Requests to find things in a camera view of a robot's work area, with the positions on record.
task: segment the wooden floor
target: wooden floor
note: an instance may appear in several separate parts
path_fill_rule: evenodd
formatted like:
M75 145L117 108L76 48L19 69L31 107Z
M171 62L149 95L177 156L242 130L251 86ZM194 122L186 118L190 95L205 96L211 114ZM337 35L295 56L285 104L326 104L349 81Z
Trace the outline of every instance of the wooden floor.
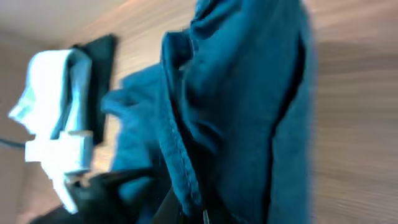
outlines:
M306 4L319 52L313 221L398 223L398 1ZM193 0L130 0L60 46L110 32L118 35L112 84L117 88L120 78L158 62L164 32L187 26L193 7ZM109 117L106 143L96 150L97 171L108 168L118 129L118 120ZM22 204L34 200L34 195L25 190ZM36 212L48 210L50 204Z

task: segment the black cord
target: black cord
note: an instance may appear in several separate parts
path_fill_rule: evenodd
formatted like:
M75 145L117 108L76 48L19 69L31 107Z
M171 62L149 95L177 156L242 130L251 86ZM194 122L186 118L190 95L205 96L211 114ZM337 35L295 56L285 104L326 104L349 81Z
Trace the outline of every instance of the black cord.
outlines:
M19 142L13 142L0 138L0 146L12 147L17 149L25 149L25 144Z

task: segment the black cloth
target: black cloth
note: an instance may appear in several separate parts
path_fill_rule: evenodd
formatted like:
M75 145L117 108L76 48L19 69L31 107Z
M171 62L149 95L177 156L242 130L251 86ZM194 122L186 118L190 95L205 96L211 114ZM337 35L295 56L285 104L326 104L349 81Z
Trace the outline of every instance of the black cloth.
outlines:
M165 34L160 63L104 97L121 120L113 169L167 170L189 216L215 190L240 223L308 223L307 23L299 0L199 0L191 26Z
M101 111L101 100L109 91L117 38L106 35L85 45L74 45L92 60L91 80L88 89L87 126L93 131L94 145L103 142L105 113Z

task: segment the blue fabric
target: blue fabric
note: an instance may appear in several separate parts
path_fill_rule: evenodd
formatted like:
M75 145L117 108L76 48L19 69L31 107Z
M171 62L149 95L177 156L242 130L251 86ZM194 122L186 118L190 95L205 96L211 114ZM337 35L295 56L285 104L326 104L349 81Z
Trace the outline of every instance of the blue fabric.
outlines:
M188 215L215 189L243 223L309 222L312 61L300 1L199 1L160 63L105 97L122 122L113 169L167 169Z

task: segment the white fabric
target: white fabric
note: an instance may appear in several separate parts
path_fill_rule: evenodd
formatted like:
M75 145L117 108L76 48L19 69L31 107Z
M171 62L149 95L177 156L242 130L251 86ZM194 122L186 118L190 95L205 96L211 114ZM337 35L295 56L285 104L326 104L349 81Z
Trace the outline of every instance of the white fabric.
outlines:
M87 128L90 71L91 60L77 49L36 54L29 62L26 88L9 113L11 119L35 134L25 145L25 161L41 162L70 213L76 213L77 208L65 187L67 174L88 171L93 151L92 133L80 132ZM72 103L68 112L69 96Z

